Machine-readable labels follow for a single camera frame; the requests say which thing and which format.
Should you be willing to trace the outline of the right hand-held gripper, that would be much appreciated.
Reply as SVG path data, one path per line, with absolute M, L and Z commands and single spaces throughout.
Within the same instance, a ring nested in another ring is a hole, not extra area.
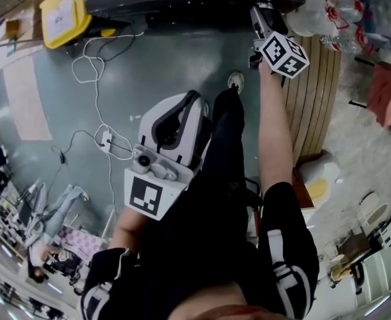
M 271 1 L 254 5 L 250 9 L 250 18 L 259 38 L 252 43 L 253 53 L 248 58 L 250 69 L 258 69 L 262 60 L 265 60 L 273 72 L 293 79 L 310 65 L 304 48 L 280 34 L 288 33 L 288 28 Z

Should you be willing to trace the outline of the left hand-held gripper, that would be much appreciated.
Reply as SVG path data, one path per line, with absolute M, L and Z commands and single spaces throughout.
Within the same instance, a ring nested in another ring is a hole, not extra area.
M 165 216 L 195 176 L 188 166 L 207 144 L 208 116 L 208 103 L 196 91 L 164 99 L 143 115 L 140 145 L 124 173 L 125 206 L 156 221 Z

